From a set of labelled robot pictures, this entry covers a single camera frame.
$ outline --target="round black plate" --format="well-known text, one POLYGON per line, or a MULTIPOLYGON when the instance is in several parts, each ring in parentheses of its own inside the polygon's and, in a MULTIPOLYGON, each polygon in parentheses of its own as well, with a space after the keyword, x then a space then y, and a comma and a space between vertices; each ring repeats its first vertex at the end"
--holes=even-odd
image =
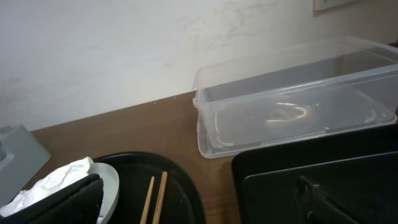
POLYGON ((109 223, 139 223, 155 177, 147 223, 152 223, 163 171, 167 171, 159 223, 206 223, 200 196, 192 180, 176 163, 148 152, 122 152, 94 160, 113 166, 119 174, 119 201, 109 223))

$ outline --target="electrical outlet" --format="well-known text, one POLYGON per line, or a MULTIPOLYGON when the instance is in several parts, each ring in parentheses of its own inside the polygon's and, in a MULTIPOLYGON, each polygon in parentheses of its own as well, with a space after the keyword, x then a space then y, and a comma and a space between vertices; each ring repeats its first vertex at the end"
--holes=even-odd
POLYGON ((357 0, 313 0, 313 10, 321 11, 325 9, 330 9, 336 6, 354 2, 357 0))

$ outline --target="clear plastic container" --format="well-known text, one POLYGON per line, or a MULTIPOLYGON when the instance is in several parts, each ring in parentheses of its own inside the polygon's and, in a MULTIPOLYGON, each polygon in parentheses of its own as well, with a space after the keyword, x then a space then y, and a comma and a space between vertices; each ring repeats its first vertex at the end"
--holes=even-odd
POLYGON ((397 63, 394 47, 339 37, 201 68, 200 152, 229 156, 394 123, 397 63))

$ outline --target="wooden desk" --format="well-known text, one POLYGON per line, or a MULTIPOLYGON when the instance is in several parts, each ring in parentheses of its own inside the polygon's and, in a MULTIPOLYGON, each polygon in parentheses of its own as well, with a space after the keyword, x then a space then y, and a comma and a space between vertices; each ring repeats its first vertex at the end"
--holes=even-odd
POLYGON ((194 92, 44 128, 33 135, 51 159, 27 184, 85 156, 146 151, 178 163, 195 183, 208 224, 241 223, 231 172, 232 156, 205 159, 198 150, 194 92))

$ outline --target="wooden chopstick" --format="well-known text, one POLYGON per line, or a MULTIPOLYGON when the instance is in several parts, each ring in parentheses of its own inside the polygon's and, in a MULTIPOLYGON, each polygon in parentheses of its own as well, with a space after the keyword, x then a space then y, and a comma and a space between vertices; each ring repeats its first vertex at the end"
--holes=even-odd
POLYGON ((154 188, 154 181, 155 181, 155 177, 151 177, 147 198, 145 200, 144 211, 142 211, 141 222, 139 224, 146 224, 146 222, 147 222, 150 196, 152 195, 152 189, 154 188))
POLYGON ((166 188, 166 181, 167 181, 167 172, 165 171, 165 172, 163 172, 162 180, 160 181, 159 193, 157 195, 155 214, 154 214, 154 219, 152 221, 152 224, 159 223, 160 212, 162 210, 164 190, 166 188))

